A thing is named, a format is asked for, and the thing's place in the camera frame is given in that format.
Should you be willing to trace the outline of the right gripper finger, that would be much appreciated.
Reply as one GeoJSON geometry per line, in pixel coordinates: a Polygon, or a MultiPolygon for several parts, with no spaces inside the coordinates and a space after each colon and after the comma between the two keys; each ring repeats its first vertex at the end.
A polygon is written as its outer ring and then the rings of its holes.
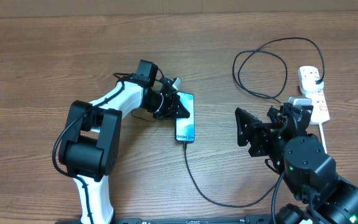
{"type": "Polygon", "coordinates": [[[284,130],[287,127],[287,117],[283,114],[285,107],[281,105],[279,109],[273,106],[267,112],[270,119],[269,129],[284,130]]]}
{"type": "Polygon", "coordinates": [[[238,146],[246,146],[253,136],[253,130],[262,122],[242,108],[236,108],[235,117],[237,124],[237,144],[238,146]]]}

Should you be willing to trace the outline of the blue screen smartphone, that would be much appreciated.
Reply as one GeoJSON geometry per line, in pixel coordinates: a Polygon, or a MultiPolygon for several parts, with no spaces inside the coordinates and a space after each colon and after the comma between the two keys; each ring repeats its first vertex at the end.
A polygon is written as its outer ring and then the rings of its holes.
{"type": "Polygon", "coordinates": [[[175,121],[175,139],[182,142],[193,142],[195,140],[195,109],[194,95],[191,93],[178,92],[180,102],[190,113],[188,118],[178,118],[175,121]]]}

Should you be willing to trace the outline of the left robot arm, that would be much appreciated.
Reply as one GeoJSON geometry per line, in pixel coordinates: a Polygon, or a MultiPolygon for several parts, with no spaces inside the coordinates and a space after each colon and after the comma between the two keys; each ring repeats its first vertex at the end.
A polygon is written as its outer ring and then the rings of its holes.
{"type": "Polygon", "coordinates": [[[52,149],[52,164],[72,178],[80,195],[77,223],[114,223],[109,175],[117,161],[122,120],[138,108],[156,120],[175,122],[175,140],[195,140],[195,97],[179,90],[153,62],[141,60],[134,73],[115,73],[116,86],[90,102],[74,101],[52,149]]]}

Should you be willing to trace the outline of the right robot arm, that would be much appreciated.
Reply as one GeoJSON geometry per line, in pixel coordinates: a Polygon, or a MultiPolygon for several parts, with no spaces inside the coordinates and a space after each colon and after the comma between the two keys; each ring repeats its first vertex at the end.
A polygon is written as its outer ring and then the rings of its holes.
{"type": "Polygon", "coordinates": [[[341,177],[336,161],[307,133],[313,106],[270,107],[265,123],[235,110],[237,143],[252,157],[267,156],[279,178],[265,223],[358,223],[358,187],[341,177]]]}

